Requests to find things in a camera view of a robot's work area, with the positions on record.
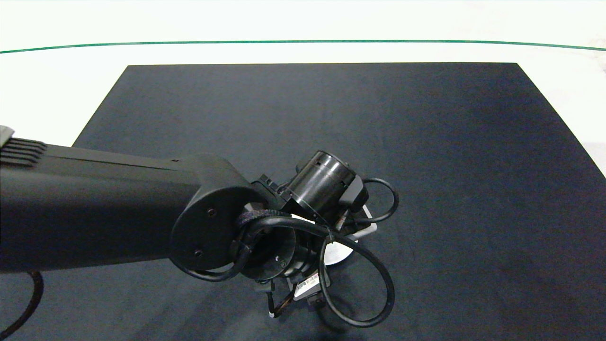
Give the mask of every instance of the white label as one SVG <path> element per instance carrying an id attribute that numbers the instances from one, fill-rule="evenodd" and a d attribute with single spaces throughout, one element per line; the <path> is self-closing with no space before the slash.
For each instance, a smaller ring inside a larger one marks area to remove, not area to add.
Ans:
<path id="1" fill-rule="evenodd" d="M 318 273 L 311 275 L 308 279 L 304 280 L 297 284 L 297 288 L 295 289 L 295 297 L 299 297 L 305 294 L 309 289 L 312 289 L 314 286 L 320 284 L 320 277 Z"/>

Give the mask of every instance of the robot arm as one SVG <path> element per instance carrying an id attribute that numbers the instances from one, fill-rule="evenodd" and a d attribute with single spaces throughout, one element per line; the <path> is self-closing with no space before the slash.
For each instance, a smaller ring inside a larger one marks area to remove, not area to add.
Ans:
<path id="1" fill-rule="evenodd" d="M 353 239 L 389 218 L 398 195 L 384 180 L 363 180 L 334 155 L 317 151 L 285 183 L 263 175 L 251 184 L 212 154 L 156 160 L 13 138 L 6 127 L 1 132 L 0 273 L 170 258 L 199 279 L 220 282 L 239 273 L 253 279 L 267 293 L 271 317 L 306 297 L 320 297 L 357 327 L 374 326 L 391 312 L 387 269 Z M 366 183 L 393 194 L 391 208 L 376 218 L 362 210 Z M 387 299 L 373 318 L 351 319 L 332 304 L 324 256 L 334 241 L 381 274 Z M 230 263 L 227 271 L 210 271 Z M 288 281 L 291 293 L 276 308 L 278 279 Z M 300 290 L 314 280 L 312 289 Z"/>

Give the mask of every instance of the wire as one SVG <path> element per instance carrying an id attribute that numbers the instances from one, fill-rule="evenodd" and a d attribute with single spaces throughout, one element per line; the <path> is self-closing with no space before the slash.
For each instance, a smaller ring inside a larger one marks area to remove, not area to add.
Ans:
<path id="1" fill-rule="evenodd" d="M 40 300 L 42 299 L 42 293 L 44 292 L 44 281 L 42 280 L 42 275 L 38 271 L 28 272 L 28 274 L 32 277 L 32 280 L 34 282 L 34 291 L 32 293 L 30 303 L 27 305 L 27 308 L 25 309 L 23 314 L 19 316 L 17 321 L 13 322 L 12 325 L 8 326 L 8 328 L 6 328 L 2 331 L 2 333 L 0 333 L 0 340 L 6 339 L 7 337 L 11 336 L 11 334 L 13 334 L 17 329 L 19 329 L 27 321 L 27 319 L 32 316 L 32 314 L 38 307 Z"/>
<path id="2" fill-rule="evenodd" d="M 234 277 L 235 275 L 239 274 L 240 271 L 242 271 L 242 269 L 244 269 L 244 266 L 246 265 L 246 262 L 248 261 L 248 258 L 250 257 L 251 252 L 252 252 L 251 247 L 244 245 L 244 248 L 238 254 L 238 257 L 237 257 L 236 261 L 234 262 L 233 266 L 223 272 L 191 270 L 191 269 L 188 269 L 185 266 L 181 265 L 179 262 L 176 262 L 172 258 L 170 260 L 179 269 L 181 269 L 181 271 L 183 271 L 184 273 L 186 273 L 192 277 L 196 277 L 197 279 L 201 279 L 201 280 L 205 280 L 205 281 L 209 281 L 209 282 L 221 282 L 224 280 L 228 280 L 228 279 Z"/>
<path id="3" fill-rule="evenodd" d="M 393 213 L 396 212 L 398 205 L 400 204 L 400 196 L 398 195 L 398 192 L 396 192 L 396 189 L 389 182 L 387 182 L 383 179 L 379 179 L 379 178 L 368 178 L 368 179 L 362 180 L 362 182 L 363 183 L 380 183 L 383 186 L 387 187 L 391 191 L 391 195 L 393 196 L 393 204 L 391 204 L 391 207 L 389 208 L 389 210 L 387 210 L 386 213 L 384 213 L 378 217 L 359 218 L 359 219 L 355 219 L 353 221 L 348 221 L 345 223 L 345 225 L 378 223 L 380 221 L 383 221 L 383 220 L 391 217 L 393 215 Z"/>
<path id="4" fill-rule="evenodd" d="M 324 254 L 326 252 L 326 246 L 328 245 L 328 232 L 325 228 L 314 225 L 304 220 L 299 220 L 295 218 L 287 218 L 287 217 L 265 217 L 259 220 L 256 220 L 251 223 L 250 229 L 245 234 L 243 242 L 246 243 L 248 241 L 252 242 L 255 240 L 256 234 L 262 231 L 265 228 L 269 227 L 283 227 L 283 228 L 292 228 L 300 231 L 307 232 L 309 234 L 317 235 L 318 237 L 323 237 L 324 242 L 322 244 L 322 250 L 320 252 L 320 265 L 324 262 Z M 387 271 L 387 268 L 381 263 L 381 261 L 375 257 L 369 250 L 361 246 L 359 243 L 355 243 L 347 237 L 344 237 L 341 234 L 333 233 L 333 238 L 340 244 L 347 246 L 348 248 L 356 251 L 364 258 L 366 258 L 370 263 L 379 271 L 381 277 L 383 278 L 383 282 L 385 282 L 385 287 L 387 289 L 387 299 L 385 301 L 385 305 L 379 314 L 376 316 L 367 319 L 367 320 L 355 320 L 349 316 L 343 314 L 333 303 L 330 295 L 328 294 L 328 289 L 326 286 L 326 273 L 325 269 L 322 268 L 318 271 L 319 279 L 320 279 L 320 288 L 322 293 L 326 299 L 326 303 L 328 307 L 335 313 L 341 320 L 344 322 L 360 328 L 367 328 L 377 325 L 385 320 L 391 310 L 393 309 L 393 305 L 395 302 L 395 291 L 393 287 L 393 281 L 391 280 L 391 276 Z"/>

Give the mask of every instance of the black table surface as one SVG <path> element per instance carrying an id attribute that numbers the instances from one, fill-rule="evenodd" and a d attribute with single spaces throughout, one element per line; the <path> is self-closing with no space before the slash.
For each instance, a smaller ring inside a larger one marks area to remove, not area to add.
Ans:
<path id="1" fill-rule="evenodd" d="M 330 151 L 400 191 L 361 241 L 390 270 L 396 305 L 369 329 L 304 302 L 273 320 L 249 279 L 202 282 L 158 260 L 45 273 L 15 340 L 606 338 L 606 180 L 517 64 L 129 66 L 74 147 L 212 152 L 251 181 L 286 180 Z M 390 197 L 370 190 L 379 213 Z M 381 307 L 362 257 L 331 276 L 348 313 Z M 27 281 L 7 283 L 27 301 Z"/>

